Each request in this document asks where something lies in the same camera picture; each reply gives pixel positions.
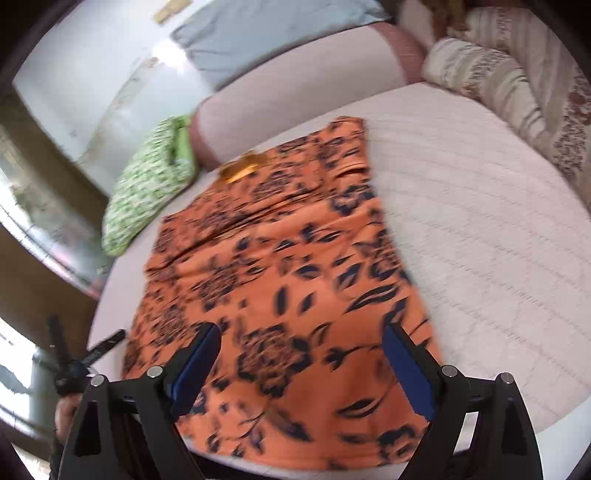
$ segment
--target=orange floral fabric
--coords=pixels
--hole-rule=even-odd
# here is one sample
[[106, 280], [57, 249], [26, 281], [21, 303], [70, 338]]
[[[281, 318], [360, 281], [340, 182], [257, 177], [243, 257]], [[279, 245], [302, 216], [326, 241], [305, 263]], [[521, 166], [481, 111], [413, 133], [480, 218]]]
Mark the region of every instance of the orange floral fabric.
[[124, 376], [214, 322], [221, 353], [178, 423], [198, 451], [292, 469], [408, 460], [426, 423], [385, 359], [382, 326], [401, 322], [437, 349], [369, 182], [363, 120], [267, 155], [164, 219]]

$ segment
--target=hand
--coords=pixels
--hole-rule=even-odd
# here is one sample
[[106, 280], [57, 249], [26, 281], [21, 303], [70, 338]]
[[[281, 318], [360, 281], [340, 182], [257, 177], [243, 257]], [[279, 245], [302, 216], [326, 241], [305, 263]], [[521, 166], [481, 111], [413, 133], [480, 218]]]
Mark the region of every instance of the hand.
[[72, 422], [74, 421], [74, 414], [80, 405], [82, 395], [68, 395], [63, 397], [57, 403], [56, 407], [56, 437], [62, 444], [66, 444], [70, 430], [72, 429]]

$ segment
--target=metal bolt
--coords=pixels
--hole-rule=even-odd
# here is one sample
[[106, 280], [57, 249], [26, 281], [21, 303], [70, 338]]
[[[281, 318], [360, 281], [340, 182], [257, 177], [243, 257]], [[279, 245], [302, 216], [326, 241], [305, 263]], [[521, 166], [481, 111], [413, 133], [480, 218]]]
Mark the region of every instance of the metal bolt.
[[148, 371], [146, 373], [150, 378], [156, 378], [162, 375], [163, 371], [164, 368], [162, 368], [160, 365], [155, 365], [154, 367], [148, 368]]
[[511, 375], [509, 372], [503, 372], [501, 374], [501, 380], [509, 385], [515, 381], [515, 378], [513, 378], [513, 375]]
[[105, 381], [105, 377], [103, 375], [95, 375], [94, 377], [92, 377], [92, 380], [90, 380], [90, 384], [93, 387], [98, 387], [99, 385], [101, 385], [103, 382]]
[[453, 365], [443, 365], [441, 368], [441, 373], [446, 377], [453, 378], [457, 375], [457, 368]]

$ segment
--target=blue gripper pad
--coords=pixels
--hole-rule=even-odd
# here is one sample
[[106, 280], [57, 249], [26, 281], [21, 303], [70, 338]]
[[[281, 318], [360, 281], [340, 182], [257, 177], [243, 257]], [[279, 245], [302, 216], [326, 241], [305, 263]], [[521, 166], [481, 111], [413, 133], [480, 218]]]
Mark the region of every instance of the blue gripper pad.
[[431, 421], [436, 412], [431, 384], [391, 326], [384, 329], [382, 348], [414, 412]]
[[166, 389], [171, 401], [170, 413], [175, 420], [191, 410], [220, 351], [222, 333], [217, 325], [209, 325], [204, 335], [194, 340], [196, 345], [189, 346], [191, 351], [182, 370]]

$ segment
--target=green pillow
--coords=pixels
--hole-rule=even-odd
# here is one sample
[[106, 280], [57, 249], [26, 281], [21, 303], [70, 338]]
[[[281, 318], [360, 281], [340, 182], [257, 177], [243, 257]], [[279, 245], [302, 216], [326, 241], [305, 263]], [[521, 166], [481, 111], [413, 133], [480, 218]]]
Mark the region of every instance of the green pillow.
[[123, 254], [133, 238], [148, 225], [196, 174], [189, 143], [189, 117], [160, 122], [121, 174], [105, 216], [103, 249]]

